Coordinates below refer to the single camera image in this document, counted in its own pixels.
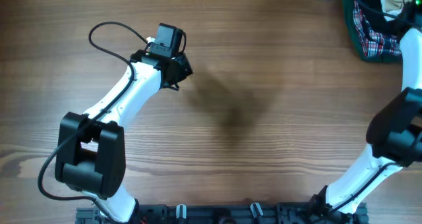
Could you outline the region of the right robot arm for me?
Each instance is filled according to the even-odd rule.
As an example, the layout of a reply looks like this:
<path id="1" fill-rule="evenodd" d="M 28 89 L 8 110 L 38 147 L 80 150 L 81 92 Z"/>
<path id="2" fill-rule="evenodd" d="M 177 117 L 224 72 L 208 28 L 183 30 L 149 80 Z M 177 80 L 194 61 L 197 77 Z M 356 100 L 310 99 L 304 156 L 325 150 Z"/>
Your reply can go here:
<path id="1" fill-rule="evenodd" d="M 360 203 L 394 173 L 421 162 L 421 0 L 405 3 L 397 20 L 407 24 L 400 39 L 402 89 L 369 124 L 367 145 L 355 163 L 308 202 L 314 223 L 349 223 Z"/>

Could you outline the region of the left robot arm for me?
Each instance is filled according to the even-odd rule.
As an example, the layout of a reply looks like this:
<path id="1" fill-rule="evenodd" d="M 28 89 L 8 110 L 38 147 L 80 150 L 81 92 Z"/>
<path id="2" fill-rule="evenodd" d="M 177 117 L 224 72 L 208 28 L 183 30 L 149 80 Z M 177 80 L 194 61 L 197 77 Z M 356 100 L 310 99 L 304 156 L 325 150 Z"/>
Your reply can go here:
<path id="1" fill-rule="evenodd" d="M 123 186 L 126 171 L 125 127 L 161 89 L 178 90 L 193 73 L 185 55 L 186 33 L 161 23 L 156 37 L 124 62 L 127 70 L 114 87 L 82 114 L 61 120 L 55 178 L 79 192 L 93 208 L 77 211 L 77 223 L 135 223 L 138 201 Z"/>

